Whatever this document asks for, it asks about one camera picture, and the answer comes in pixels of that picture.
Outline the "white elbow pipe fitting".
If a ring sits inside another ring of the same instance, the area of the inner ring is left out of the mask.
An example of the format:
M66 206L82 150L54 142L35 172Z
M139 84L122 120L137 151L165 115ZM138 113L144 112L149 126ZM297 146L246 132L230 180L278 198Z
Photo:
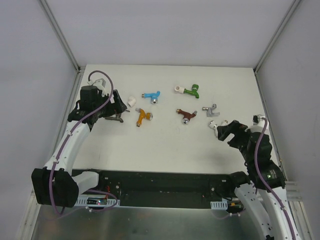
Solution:
M137 103L137 99L134 96L128 97L127 104L130 108L133 108Z

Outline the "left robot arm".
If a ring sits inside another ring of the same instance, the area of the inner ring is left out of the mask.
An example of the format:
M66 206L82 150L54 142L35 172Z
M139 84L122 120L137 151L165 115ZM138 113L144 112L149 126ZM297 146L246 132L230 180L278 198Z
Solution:
M31 174L36 200L41 205L73 207L79 195L90 190L99 195L105 191L106 183L94 171L72 175L78 152L100 118L121 114L127 110L119 92L104 94L94 85L80 89L80 98L69 113L64 135L43 168L35 168Z

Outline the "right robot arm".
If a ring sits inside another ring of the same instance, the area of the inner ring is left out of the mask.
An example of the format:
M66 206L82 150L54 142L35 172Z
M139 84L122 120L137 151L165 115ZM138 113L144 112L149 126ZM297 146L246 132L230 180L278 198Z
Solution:
M225 192L243 204L259 239L299 240L283 172L271 159L273 146L266 133L268 128L269 121L263 115L255 115L252 126L233 120L213 127L219 141L233 135L228 145L239 150L247 170L230 174Z

